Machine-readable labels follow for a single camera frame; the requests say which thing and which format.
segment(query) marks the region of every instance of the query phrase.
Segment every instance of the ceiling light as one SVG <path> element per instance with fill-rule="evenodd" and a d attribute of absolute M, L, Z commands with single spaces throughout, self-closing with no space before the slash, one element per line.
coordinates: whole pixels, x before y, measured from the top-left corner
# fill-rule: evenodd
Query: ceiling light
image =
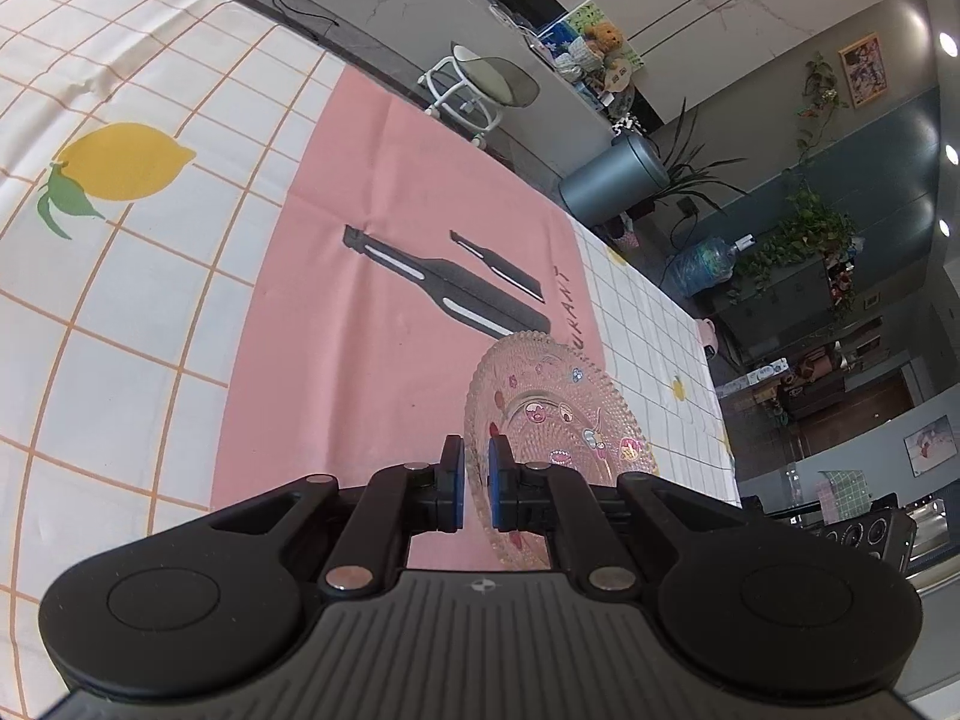
<path fill-rule="evenodd" d="M 957 56 L 957 43 L 945 32 L 940 33 L 940 48 L 950 56 Z"/>

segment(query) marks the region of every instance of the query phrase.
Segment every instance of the pink placemat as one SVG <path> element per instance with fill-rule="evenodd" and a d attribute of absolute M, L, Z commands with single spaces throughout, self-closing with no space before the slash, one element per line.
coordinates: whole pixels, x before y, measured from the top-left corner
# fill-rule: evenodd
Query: pink placemat
<path fill-rule="evenodd" d="M 504 274 L 500 261 L 458 245 L 451 230 L 511 268 Z M 256 282 L 230 380 L 214 507 L 316 471 L 335 474 L 343 487 L 362 485 L 383 466 L 435 461 L 443 437 L 462 434 L 467 389 L 496 332 L 469 318 L 458 322 L 421 288 L 432 276 L 410 271 L 438 271 L 425 259 L 452 264 L 439 270 L 456 271 L 452 280 L 466 279 L 468 293 L 476 284 L 463 271 L 483 279 L 525 316 L 547 320 L 558 341 L 602 363 L 563 211 L 421 110 L 347 69 Z M 525 277 L 539 282 L 542 302 Z M 465 530 L 418 536 L 411 565 L 498 567 L 469 496 Z"/>

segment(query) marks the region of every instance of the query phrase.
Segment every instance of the wall picture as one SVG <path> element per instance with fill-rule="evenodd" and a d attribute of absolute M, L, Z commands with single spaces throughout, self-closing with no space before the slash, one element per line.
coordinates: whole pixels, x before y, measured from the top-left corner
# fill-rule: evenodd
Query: wall picture
<path fill-rule="evenodd" d="M 912 436 L 907 436 L 904 443 L 906 453 L 910 456 L 914 476 L 920 476 L 934 466 L 939 466 L 944 460 L 949 460 L 957 453 L 950 420 L 946 416 L 941 416 L 935 422 L 920 428 Z"/>
<path fill-rule="evenodd" d="M 880 38 L 877 33 L 872 32 L 840 50 L 840 64 L 850 86 L 854 108 L 870 103 L 870 100 L 887 91 L 887 71 L 880 55 Z"/>

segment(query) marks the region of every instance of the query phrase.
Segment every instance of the hanging plant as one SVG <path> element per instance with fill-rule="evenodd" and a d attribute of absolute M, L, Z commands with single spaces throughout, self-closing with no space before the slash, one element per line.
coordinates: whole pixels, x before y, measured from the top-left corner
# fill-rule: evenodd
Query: hanging plant
<path fill-rule="evenodd" d="M 824 55 L 816 52 L 813 60 L 806 63 L 806 81 L 803 83 L 805 105 L 797 111 L 803 126 L 797 131 L 797 148 L 800 150 L 800 163 L 806 161 L 810 151 L 820 145 L 827 125 L 838 108 L 849 108 L 850 104 L 840 100 L 837 89 L 837 76 Z"/>
<path fill-rule="evenodd" d="M 798 265 L 815 254 L 827 258 L 853 243 L 853 220 L 827 206 L 808 185 L 803 183 L 787 199 L 794 213 L 781 220 L 733 269 L 735 275 L 752 280 L 758 292 L 769 286 L 772 269 Z"/>

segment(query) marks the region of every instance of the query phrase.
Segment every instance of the potted plant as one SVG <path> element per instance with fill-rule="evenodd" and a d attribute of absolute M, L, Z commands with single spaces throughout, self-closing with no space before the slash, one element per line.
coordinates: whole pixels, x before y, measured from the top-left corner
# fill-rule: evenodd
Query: potted plant
<path fill-rule="evenodd" d="M 650 194 L 650 196 L 645 197 L 627 210 L 628 216 L 633 220 L 637 220 L 651 213 L 657 203 L 665 204 L 666 199 L 673 196 L 696 197 L 696 199 L 704 201 L 710 208 L 723 214 L 724 210 L 704 191 L 710 186 L 727 187 L 741 194 L 741 196 L 747 194 L 739 187 L 733 186 L 733 184 L 724 181 L 713 173 L 714 167 L 736 165 L 738 162 L 743 162 L 746 157 L 719 159 L 702 167 L 694 167 L 693 162 L 705 145 L 705 143 L 699 143 L 697 146 L 690 146 L 690 142 L 693 140 L 693 131 L 697 127 L 698 113 L 699 109 L 695 107 L 689 129 L 683 132 L 686 114 L 688 114 L 688 111 L 686 111 L 686 98 L 683 98 L 683 105 L 680 107 L 680 116 L 677 119 L 677 129 L 673 135 L 673 143 L 671 143 L 670 151 L 666 157 L 661 155 L 659 146 L 655 141 L 649 141 L 653 144 L 656 155 L 661 158 L 661 162 L 663 162 L 664 167 L 666 167 L 669 183 L 664 189 Z"/>
<path fill-rule="evenodd" d="M 821 52 L 815 52 L 813 59 L 806 63 L 803 100 L 805 104 L 797 111 L 797 116 L 803 119 L 803 126 L 797 131 L 800 165 L 805 164 L 810 152 L 822 143 L 827 125 L 837 109 L 850 107 L 845 100 L 840 100 L 837 76 Z"/>
<path fill-rule="evenodd" d="M 805 180 L 787 199 L 793 206 L 793 213 L 783 218 L 772 233 L 741 257 L 733 269 L 734 276 L 751 282 L 758 292 L 769 286 L 774 268 L 798 265 L 819 254 L 829 268 L 836 269 L 848 261 L 848 252 L 854 248 L 856 228 L 853 220 L 830 208 Z M 839 269 L 832 280 L 838 284 L 833 309 L 837 314 L 843 314 L 853 304 L 853 284 L 846 269 Z M 728 296 L 738 299 L 740 290 L 732 289 Z"/>

